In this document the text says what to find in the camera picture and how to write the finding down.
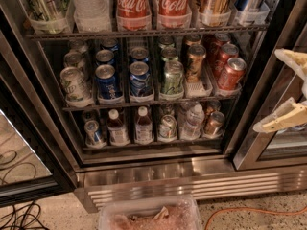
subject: white bottle cap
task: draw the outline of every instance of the white bottle cap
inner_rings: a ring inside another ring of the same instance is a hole
[[[194,111],[195,111],[196,113],[202,112],[202,106],[201,106],[201,104],[195,105],[195,106],[194,106]]]
[[[148,113],[147,108],[145,106],[141,106],[138,108],[138,115],[140,116],[146,116]]]
[[[118,111],[116,109],[111,109],[108,112],[108,116],[110,119],[117,119],[118,118]]]

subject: red soda can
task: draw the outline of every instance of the red soda can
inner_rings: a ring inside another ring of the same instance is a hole
[[[148,8],[147,0],[117,0],[117,15],[119,17],[133,19],[146,16]],[[124,28],[130,31],[143,29],[146,26],[146,21],[141,20],[138,23],[125,22]]]
[[[245,74],[247,64],[239,57],[231,57],[224,66],[218,79],[218,86],[223,90],[234,90]]]
[[[226,43],[230,43],[231,38],[229,34],[224,34],[224,33],[215,33],[209,43],[209,46],[207,48],[207,61],[209,65],[213,65],[216,55],[218,54],[220,48],[222,45]]]
[[[227,64],[227,61],[230,59],[230,58],[236,58],[239,56],[239,49],[236,45],[234,44],[230,44],[230,43],[226,43],[224,44],[216,58],[215,58],[215,62],[213,64],[213,67],[212,67],[212,73],[213,73],[213,76],[214,78],[217,80],[224,68],[224,66]]]
[[[188,0],[159,0],[159,14],[163,16],[183,16],[186,14]],[[164,27],[177,28],[182,26],[183,23],[179,20],[178,22],[165,21]]]

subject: orange cable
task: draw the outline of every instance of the orange cable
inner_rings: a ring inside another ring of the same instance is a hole
[[[227,208],[227,209],[222,209],[219,210],[215,213],[213,213],[211,215],[211,217],[209,218],[208,222],[205,225],[204,230],[208,230],[209,229],[209,225],[211,224],[213,218],[218,215],[219,213],[222,212],[233,212],[233,211],[251,211],[251,212],[260,212],[260,213],[265,213],[265,214],[271,214],[271,215],[279,215],[279,216],[296,216],[299,214],[302,214],[304,212],[307,211],[307,206],[305,208],[303,208],[300,211],[296,211],[296,212],[276,212],[276,211],[267,211],[267,210],[261,210],[261,209],[255,209],[255,208],[249,208],[249,207],[237,207],[237,208]]]

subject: power cord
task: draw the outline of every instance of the power cord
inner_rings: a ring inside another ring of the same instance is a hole
[[[37,213],[33,214],[32,211],[36,207]],[[20,216],[18,213],[22,210],[25,210],[25,213]],[[41,213],[40,205],[38,205],[35,201],[30,204],[27,204],[19,209],[16,209],[15,206],[12,206],[12,212],[1,217],[1,221],[7,220],[3,225],[0,225],[0,229],[10,229],[10,230],[30,230],[30,229],[44,229],[49,230],[49,228],[45,227],[40,220],[38,219]]]
[[[223,212],[235,212],[235,211],[250,211],[250,212],[259,212],[259,213],[264,213],[264,214],[270,214],[270,215],[278,215],[278,216],[296,216],[300,215],[304,212],[307,212],[307,206],[303,208],[300,211],[296,212],[277,212],[277,211],[267,211],[267,210],[261,210],[261,209],[255,209],[255,208],[249,208],[249,207],[237,207],[237,208],[227,208],[227,209],[222,209],[219,211],[216,211],[211,215],[209,218],[208,222],[206,223],[204,230],[209,229],[209,225],[212,223],[212,220],[214,217],[216,217],[219,213]]]

